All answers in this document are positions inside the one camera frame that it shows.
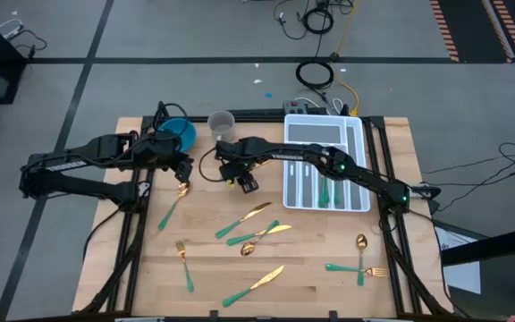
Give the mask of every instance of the spoon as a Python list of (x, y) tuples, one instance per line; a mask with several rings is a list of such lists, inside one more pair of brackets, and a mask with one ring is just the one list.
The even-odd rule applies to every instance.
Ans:
[(364, 234), (360, 233), (357, 236), (357, 248), (359, 249), (359, 275), (357, 278), (357, 285), (363, 286), (365, 280), (363, 278), (363, 250), (367, 247), (367, 237)]
[(172, 204), (172, 206), (170, 207), (170, 210), (168, 210), (168, 212), (166, 213), (166, 216), (164, 217), (164, 219), (162, 219), (162, 221), (158, 225), (159, 231), (165, 229), (166, 224), (168, 224), (168, 219), (170, 219), (170, 215), (174, 211), (174, 208), (176, 207), (178, 200), (180, 200), (182, 197), (186, 196), (188, 194), (188, 192), (190, 192), (190, 182), (180, 183), (178, 185), (178, 199)]
[(256, 244), (261, 241), (262, 238), (264, 238), (265, 235), (267, 235), (267, 233), (269, 233), (270, 230), (274, 229), (277, 225), (279, 225), (279, 222), (277, 220), (274, 220), (273, 223), (271, 223), (267, 228), (266, 228), (266, 232), (259, 235), (255, 241), (252, 241), (252, 242), (246, 242), (245, 244), (243, 244), (243, 246), (241, 246), (241, 255), (242, 256), (248, 256), (249, 254), (251, 254), (254, 249), (256, 248)]

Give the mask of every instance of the blue bowl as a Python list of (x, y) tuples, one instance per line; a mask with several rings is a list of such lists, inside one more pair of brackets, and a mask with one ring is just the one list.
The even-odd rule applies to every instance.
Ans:
[(158, 130), (160, 131), (170, 130), (175, 134), (179, 134), (184, 129), (184, 122), (186, 122), (187, 125), (186, 131), (184, 131), (184, 133), (180, 136), (182, 139), (182, 147), (180, 148), (181, 152), (192, 148), (194, 145), (194, 141), (196, 140), (196, 128), (194, 127), (194, 124), (183, 118), (175, 118), (164, 122), (162, 125), (160, 125), (160, 127), (158, 127)]

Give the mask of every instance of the butcher block tabletop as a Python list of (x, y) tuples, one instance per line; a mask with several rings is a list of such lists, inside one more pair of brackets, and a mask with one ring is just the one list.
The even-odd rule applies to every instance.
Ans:
[[(121, 118), (116, 132), (139, 131), (141, 122), (141, 118)], [(385, 123), (396, 177), (408, 184), (421, 182), (408, 120), (385, 118)], [(364, 267), (388, 268), (378, 227), (375, 194), (371, 193), (371, 209), (366, 213), (285, 208), (282, 161), (272, 161), (252, 171), (259, 190), (249, 194), (244, 194), (237, 184), (231, 187), (225, 182), (208, 182), (200, 176), (198, 164), (215, 142), (205, 123), (195, 123), (195, 126), (198, 137), (186, 152), (195, 160), (190, 192), (177, 203), (163, 231), (157, 227), (176, 201), (179, 183), (172, 171), (155, 172), (132, 305), (133, 316), (206, 317), (210, 310), (216, 309), (220, 317), (321, 318), (327, 317), (330, 310), (336, 310), (340, 318), (395, 317), (388, 277), (366, 275), (364, 286), (358, 286), (357, 273), (325, 270), (327, 263), (347, 267), (359, 265), (356, 238), (360, 233), (367, 236)], [(235, 134), (238, 139), (259, 136), (272, 142), (283, 142), (283, 123), (238, 123)], [(380, 147), (378, 135), (375, 140)], [(383, 169), (379, 148), (377, 154)], [(219, 165), (211, 154), (205, 158), (202, 171), (206, 177), (218, 179)], [(130, 179), (130, 171), (107, 170), (105, 175), (105, 182), (111, 183)], [(272, 202), (272, 205), (222, 239), (216, 239), (216, 232), (264, 202)], [(413, 199), (410, 207), (421, 214), (429, 214), (424, 200)], [(115, 209), (116, 205), (111, 201), (100, 200), (94, 225)], [(113, 271), (122, 218), (123, 214), (114, 217), (97, 230), (91, 240), (73, 310), (89, 304)], [(292, 228), (267, 235), (249, 256), (240, 254), (241, 244), (226, 244), (229, 238), (256, 233), (274, 220)], [(440, 253), (431, 222), (412, 214), (405, 215), (405, 222), (416, 273), (441, 305), (452, 311), (443, 292)], [(187, 289), (182, 260), (175, 246), (177, 240), (183, 240), (186, 248), (194, 292)], [(281, 265), (285, 265), (285, 269), (275, 280), (228, 308), (222, 306), (224, 299), (249, 288)], [(399, 274), (405, 310), (410, 311), (406, 277), (400, 270)], [(127, 284), (128, 269), (121, 280), (118, 309), (122, 308)]]

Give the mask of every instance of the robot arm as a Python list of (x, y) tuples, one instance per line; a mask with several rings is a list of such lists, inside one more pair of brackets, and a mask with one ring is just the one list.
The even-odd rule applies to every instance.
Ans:
[(323, 176), (335, 180), (350, 180), (381, 196), (392, 211), (409, 210), (409, 186), (396, 179), (383, 180), (368, 169), (355, 164), (351, 156), (335, 147), (318, 144), (270, 143), (262, 138), (249, 137), (236, 143), (218, 141), (215, 158), (222, 160), (220, 174), (229, 183), (237, 180), (244, 192), (258, 189), (250, 173), (256, 164), (270, 159), (302, 161), (312, 164)]
[(34, 154), (21, 168), (20, 190), (24, 198), (39, 199), (53, 192), (66, 192), (110, 199), (123, 209), (139, 199), (134, 182), (110, 184), (71, 177), (62, 172), (85, 166), (122, 170), (172, 169), (180, 182), (190, 178), (193, 160), (178, 151), (180, 138), (171, 131), (154, 131), (138, 137), (138, 133), (108, 134), (91, 140), (79, 148), (49, 154)]

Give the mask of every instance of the green-handled knife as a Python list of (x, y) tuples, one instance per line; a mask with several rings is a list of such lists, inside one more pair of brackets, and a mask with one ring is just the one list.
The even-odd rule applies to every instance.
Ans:
[(224, 301), (222, 301), (222, 306), (227, 308), (230, 305), (232, 305), (235, 301), (241, 299), (244, 295), (248, 294), (250, 291), (257, 289), (259, 286), (261, 286), (263, 284), (267, 284), (268, 282), (270, 282), (271, 280), (276, 278), (280, 273), (282, 273), (284, 268), (285, 268), (285, 265), (281, 265), (275, 271), (269, 273), (268, 275), (264, 276), (264, 278), (260, 279), (259, 282), (251, 285), (250, 288), (247, 288), (247, 289), (233, 295), (232, 297), (225, 299)]
[(246, 221), (246, 220), (252, 218), (253, 216), (259, 214), (262, 210), (264, 210), (265, 208), (267, 208), (267, 206), (269, 206), (271, 204), (272, 204), (271, 202), (266, 202), (266, 203), (263, 203), (263, 204), (255, 207), (255, 208), (251, 209), (251, 211), (248, 212), (248, 214), (245, 215), (244, 217), (242, 217), (240, 220), (238, 220), (235, 223), (225, 227), (221, 231), (215, 233), (215, 237), (217, 239), (220, 239), (220, 238), (224, 237), (228, 232), (230, 232), (237, 225), (239, 225), (240, 223), (243, 223), (244, 221)]
[[(270, 230), (269, 233), (267, 233), (267, 234), (279, 233), (279, 232), (282, 232), (282, 231), (290, 229), (290, 228), (291, 228), (290, 225), (278, 225), (274, 229)], [(253, 237), (257, 237), (259, 235), (262, 235), (265, 232), (266, 232), (266, 230), (264, 229), (261, 232), (251, 233), (251, 234), (248, 234), (248, 235), (245, 235), (245, 236), (240, 236), (240, 237), (230, 238), (227, 243), (228, 243), (228, 246), (232, 246), (232, 245), (237, 244), (238, 242), (243, 242), (243, 241), (246, 241), (246, 240), (251, 239)]]

